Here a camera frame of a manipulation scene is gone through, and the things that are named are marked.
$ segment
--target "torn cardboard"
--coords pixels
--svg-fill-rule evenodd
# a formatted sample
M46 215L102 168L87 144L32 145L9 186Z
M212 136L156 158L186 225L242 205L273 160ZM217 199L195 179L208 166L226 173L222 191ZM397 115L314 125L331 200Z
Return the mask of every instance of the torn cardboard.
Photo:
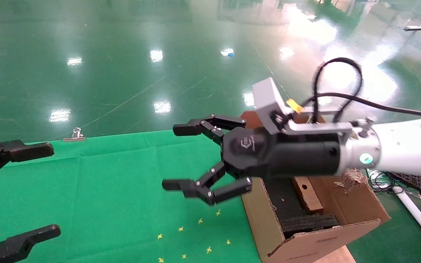
M245 111L241 118L247 120L247 128L262 126L254 111ZM295 118L297 123L307 121L308 118ZM341 226L296 233L286 240L264 182L253 178L253 190L242 196L242 200L262 263L313 263L390 219L366 183L359 184L347 195L334 183L341 181L338 176L315 176L308 180L321 204L322 213L334 214Z
M359 169L348 169L341 174L341 182L334 182L337 186L344 188L344 193L350 193L354 187L367 183L366 177Z

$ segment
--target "green cloth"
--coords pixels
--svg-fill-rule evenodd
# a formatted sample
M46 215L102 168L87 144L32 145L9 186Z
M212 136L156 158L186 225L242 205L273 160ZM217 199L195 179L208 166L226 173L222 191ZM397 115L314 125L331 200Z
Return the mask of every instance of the green cloth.
M260 262L240 198L209 207L162 189L164 178L197 179L219 161L204 136L157 131L52 144L54 156L0 170L0 241L61 227L25 262Z

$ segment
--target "white pipe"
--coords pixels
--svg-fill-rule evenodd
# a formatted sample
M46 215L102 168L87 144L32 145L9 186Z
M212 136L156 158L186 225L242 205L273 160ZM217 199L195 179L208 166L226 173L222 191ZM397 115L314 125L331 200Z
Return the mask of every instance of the white pipe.
M421 211L417 208L414 202L412 202L410 197L403 191L401 187L394 186L393 190L397 197L402 201L402 203L406 206L406 208L421 226Z

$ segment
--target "epoxy floor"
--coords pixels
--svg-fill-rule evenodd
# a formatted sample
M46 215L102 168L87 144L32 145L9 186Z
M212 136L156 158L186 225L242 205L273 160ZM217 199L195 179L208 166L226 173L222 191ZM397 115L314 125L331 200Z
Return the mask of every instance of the epoxy floor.
M420 23L421 0L1 0L0 140L238 115L267 77L300 102L317 66L339 56L361 63L361 97L421 110L421 31L403 30ZM321 91L351 92L355 81L332 65ZM414 118L359 104L344 118L365 114ZM421 261L421 228L395 197L381 202L393 220L349 246L357 262Z

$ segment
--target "robotic arm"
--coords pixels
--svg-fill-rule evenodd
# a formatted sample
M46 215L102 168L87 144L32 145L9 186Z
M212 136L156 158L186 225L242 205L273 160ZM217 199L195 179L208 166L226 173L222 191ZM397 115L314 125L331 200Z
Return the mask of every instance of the robotic arm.
M10 161L22 162L49 157L53 154L53 146L50 143L25 145L20 140L0 142L0 169ZM58 225L49 225L7 238L0 242L0 263L24 260L29 256L34 245L60 234L61 230Z
M251 177L339 175L348 168L370 168L421 175L421 120L373 125L373 118L337 123L295 123L272 80L253 85L256 112L264 127L245 129L246 120L210 115L174 125L176 136L205 136L221 147L221 162L197 181L163 180L165 190L209 205L251 191ZM330 115L336 111L321 111ZM311 114L305 107L301 114ZM221 129L229 130L224 134ZM237 181L211 190L229 173Z

